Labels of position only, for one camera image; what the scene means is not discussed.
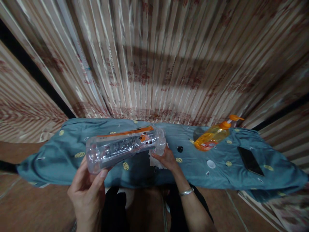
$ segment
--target person's left hand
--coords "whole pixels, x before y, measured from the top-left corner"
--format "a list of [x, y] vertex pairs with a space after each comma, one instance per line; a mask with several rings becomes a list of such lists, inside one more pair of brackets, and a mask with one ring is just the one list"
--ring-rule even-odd
[[89, 173], [86, 157], [78, 168], [68, 189], [76, 215], [77, 231], [98, 231], [101, 222], [101, 209], [105, 202], [104, 180], [108, 174], [103, 169], [97, 176]]

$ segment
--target clear plastic bottle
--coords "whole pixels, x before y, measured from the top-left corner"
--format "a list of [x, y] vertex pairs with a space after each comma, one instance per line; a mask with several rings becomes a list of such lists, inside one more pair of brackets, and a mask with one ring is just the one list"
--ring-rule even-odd
[[229, 128], [232, 121], [244, 120], [234, 114], [229, 116], [228, 121], [224, 121], [221, 124], [211, 126], [204, 134], [202, 134], [195, 142], [194, 146], [200, 151], [208, 151], [226, 137], [229, 136]]
[[165, 144], [164, 130], [152, 126], [91, 137], [86, 142], [88, 170], [96, 175], [142, 151], [165, 148]]

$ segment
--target orange bottle cap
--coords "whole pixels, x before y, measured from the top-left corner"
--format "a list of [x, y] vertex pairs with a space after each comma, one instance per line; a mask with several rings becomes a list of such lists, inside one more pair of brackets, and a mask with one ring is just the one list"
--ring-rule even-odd
[[245, 120], [243, 118], [238, 117], [237, 115], [231, 114], [229, 116], [230, 120], [229, 121], [224, 121], [220, 124], [220, 128], [223, 130], [227, 130], [228, 128], [231, 127], [231, 122], [232, 121], [237, 121], [237, 120]]
[[245, 119], [240, 118], [240, 117], [238, 117], [237, 115], [234, 115], [234, 114], [231, 114], [231, 115], [229, 116], [229, 118], [230, 118], [231, 120], [233, 120], [233, 121], [245, 120]]
[[228, 123], [227, 121], [224, 121], [220, 124], [220, 128], [223, 129], [223, 130], [227, 130], [228, 128], [231, 127], [231, 124]]

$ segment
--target black pants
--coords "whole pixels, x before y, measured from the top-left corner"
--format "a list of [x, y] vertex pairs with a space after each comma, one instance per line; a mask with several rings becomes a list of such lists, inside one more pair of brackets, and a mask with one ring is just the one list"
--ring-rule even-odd
[[[193, 185], [194, 194], [200, 200], [213, 222], [208, 206], [202, 194]], [[126, 194], [117, 193], [119, 187], [111, 187], [106, 193], [105, 205], [102, 211], [102, 231], [130, 231], [129, 223], [126, 217]], [[189, 231], [183, 212], [180, 196], [176, 185], [169, 186], [170, 193], [166, 202], [171, 210], [171, 230], [170, 232]]]

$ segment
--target bottle label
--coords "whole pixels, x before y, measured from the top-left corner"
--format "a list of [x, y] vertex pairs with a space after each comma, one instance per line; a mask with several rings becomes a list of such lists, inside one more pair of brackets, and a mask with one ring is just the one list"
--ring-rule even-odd
[[201, 144], [201, 148], [202, 148], [204, 151], [208, 151], [208, 150], [210, 150], [211, 148], [213, 148], [214, 146], [216, 146], [217, 144], [218, 144], [217, 142], [210, 141], [210, 142], [202, 143], [202, 144]]

